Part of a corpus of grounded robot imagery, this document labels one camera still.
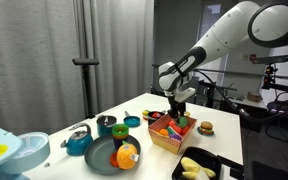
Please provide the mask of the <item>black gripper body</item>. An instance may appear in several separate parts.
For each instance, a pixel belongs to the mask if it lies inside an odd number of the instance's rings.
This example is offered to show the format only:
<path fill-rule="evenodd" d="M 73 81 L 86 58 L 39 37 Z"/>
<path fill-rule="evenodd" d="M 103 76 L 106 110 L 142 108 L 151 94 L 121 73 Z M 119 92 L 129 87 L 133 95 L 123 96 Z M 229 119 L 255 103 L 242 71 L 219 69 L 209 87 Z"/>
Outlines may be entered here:
<path fill-rule="evenodd" d="M 187 88 L 183 91 L 175 90 L 174 92 L 165 92 L 170 109 L 168 114 L 175 120 L 184 115 L 186 111 L 185 101 L 196 93 L 194 88 Z"/>

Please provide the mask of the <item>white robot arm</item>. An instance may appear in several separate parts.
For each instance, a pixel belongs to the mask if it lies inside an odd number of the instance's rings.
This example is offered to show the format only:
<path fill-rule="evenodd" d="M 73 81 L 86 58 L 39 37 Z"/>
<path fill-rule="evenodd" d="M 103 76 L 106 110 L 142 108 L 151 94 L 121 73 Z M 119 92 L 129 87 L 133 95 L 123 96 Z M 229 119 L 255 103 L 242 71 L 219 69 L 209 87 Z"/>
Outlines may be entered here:
<path fill-rule="evenodd" d="M 191 79 L 191 71 L 211 62 L 250 40 L 267 48 L 288 45 L 288 0 L 271 0 L 260 6 L 242 1 L 228 10 L 176 63 L 159 67 L 159 85 L 164 90 L 175 120 L 184 115 L 185 105 L 179 98 L 186 91 L 179 88 Z"/>

